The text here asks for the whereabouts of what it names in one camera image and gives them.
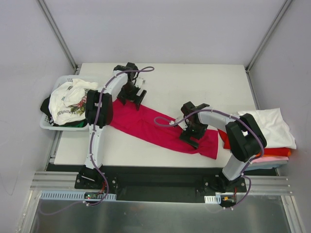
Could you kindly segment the magenta t-shirt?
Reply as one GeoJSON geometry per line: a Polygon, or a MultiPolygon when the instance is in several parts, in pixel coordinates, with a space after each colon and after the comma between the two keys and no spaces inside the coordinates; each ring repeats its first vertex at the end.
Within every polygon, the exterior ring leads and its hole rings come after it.
{"type": "Polygon", "coordinates": [[[126,134],[169,150],[187,154],[198,153],[211,159],[217,158],[219,145],[217,131],[207,130],[198,141],[199,147],[195,149],[179,139],[182,133],[180,127],[158,126],[154,122],[156,117],[173,120],[172,117],[146,106],[141,105],[137,110],[132,102],[123,105],[119,100],[116,100],[113,102],[113,119],[110,125],[126,134]]]}

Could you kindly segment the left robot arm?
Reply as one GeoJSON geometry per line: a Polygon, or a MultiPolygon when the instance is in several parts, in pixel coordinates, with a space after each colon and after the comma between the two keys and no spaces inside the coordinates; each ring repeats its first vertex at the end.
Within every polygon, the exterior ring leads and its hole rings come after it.
{"type": "Polygon", "coordinates": [[[98,170],[103,165],[107,126],[113,120],[113,102],[120,100],[125,105],[129,101],[138,110],[147,91],[143,90],[138,95],[140,87],[136,86],[136,80],[141,72],[153,70],[152,67],[139,70],[136,64],[130,62],[124,66],[117,65],[112,78],[103,87],[88,91],[85,116],[89,128],[89,147],[85,163],[76,177],[76,189],[100,189],[107,184],[98,170]]]}

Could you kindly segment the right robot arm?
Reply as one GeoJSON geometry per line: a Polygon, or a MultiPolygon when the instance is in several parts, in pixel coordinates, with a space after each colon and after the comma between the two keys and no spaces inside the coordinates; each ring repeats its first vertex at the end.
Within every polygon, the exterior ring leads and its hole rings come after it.
{"type": "Polygon", "coordinates": [[[210,125],[226,133],[231,156],[220,174],[208,182],[214,191],[228,192],[236,186],[242,173],[256,155],[263,152],[267,141],[251,114],[235,116],[212,109],[208,104],[195,106],[187,102],[181,107],[183,118],[176,120],[182,128],[180,139],[195,149],[210,125]]]}

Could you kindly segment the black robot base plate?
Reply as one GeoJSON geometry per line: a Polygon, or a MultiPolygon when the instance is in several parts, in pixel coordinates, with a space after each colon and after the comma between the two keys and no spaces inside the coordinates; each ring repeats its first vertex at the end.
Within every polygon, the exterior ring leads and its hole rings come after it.
{"type": "Polygon", "coordinates": [[[245,193],[242,177],[225,181],[219,168],[82,166],[74,187],[104,190],[117,200],[202,203],[216,193],[245,193]]]}

